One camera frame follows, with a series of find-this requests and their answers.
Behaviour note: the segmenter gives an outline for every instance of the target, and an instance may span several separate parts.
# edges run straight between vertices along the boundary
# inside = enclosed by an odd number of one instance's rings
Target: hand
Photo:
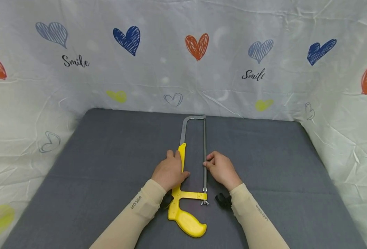
[[[181,184],[190,173],[182,172],[181,154],[177,150],[175,156],[172,150],[167,151],[167,158],[154,169],[152,180],[160,184],[166,192]]]
[[[243,183],[228,157],[213,151],[207,155],[206,159],[210,162],[204,162],[203,165],[210,170],[215,180],[224,185],[229,192]]]

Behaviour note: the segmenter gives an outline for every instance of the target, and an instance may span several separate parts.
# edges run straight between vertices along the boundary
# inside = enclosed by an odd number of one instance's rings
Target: hacksaw
[[[206,161],[207,157],[207,144],[206,144],[206,116],[189,116],[183,120],[182,131],[181,131],[181,141],[180,146],[178,147],[178,151],[181,154],[182,161],[182,172],[184,171],[185,165],[185,135],[186,135],[186,125],[189,120],[203,120],[203,146],[204,146],[204,161]],[[203,167],[203,192],[187,192],[181,191],[181,184],[173,188],[172,190],[173,200],[168,207],[168,219],[175,220],[178,226],[189,236],[198,238],[204,235],[207,229],[206,224],[200,223],[197,218],[195,218],[192,214],[181,210],[179,208],[179,200],[181,198],[186,199],[199,199],[201,200],[201,205],[207,204],[207,169]]]

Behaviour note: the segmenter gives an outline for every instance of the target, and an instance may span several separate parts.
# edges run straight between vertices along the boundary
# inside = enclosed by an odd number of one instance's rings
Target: beige arm sleeve
[[[229,194],[233,214],[243,227],[249,249],[289,248],[244,183]]]
[[[133,249],[143,228],[154,218],[166,191],[150,179],[90,249]]]

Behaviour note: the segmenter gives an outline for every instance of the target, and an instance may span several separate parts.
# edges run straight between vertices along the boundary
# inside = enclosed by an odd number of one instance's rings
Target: white backdrop
[[[0,246],[94,107],[298,121],[367,243],[367,0],[0,0]]]

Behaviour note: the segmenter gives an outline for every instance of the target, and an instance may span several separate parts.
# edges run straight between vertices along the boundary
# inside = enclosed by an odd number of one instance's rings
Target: gray table surface
[[[84,249],[150,178],[168,149],[179,146],[188,115],[89,110],[4,243],[4,249]],[[188,123],[183,191],[202,189],[203,124]],[[207,117],[208,152],[228,156],[291,249],[363,249],[359,232],[300,124]],[[191,238],[159,211],[136,248],[248,248],[233,212],[209,175],[208,206],[181,200],[181,209],[207,224]]]

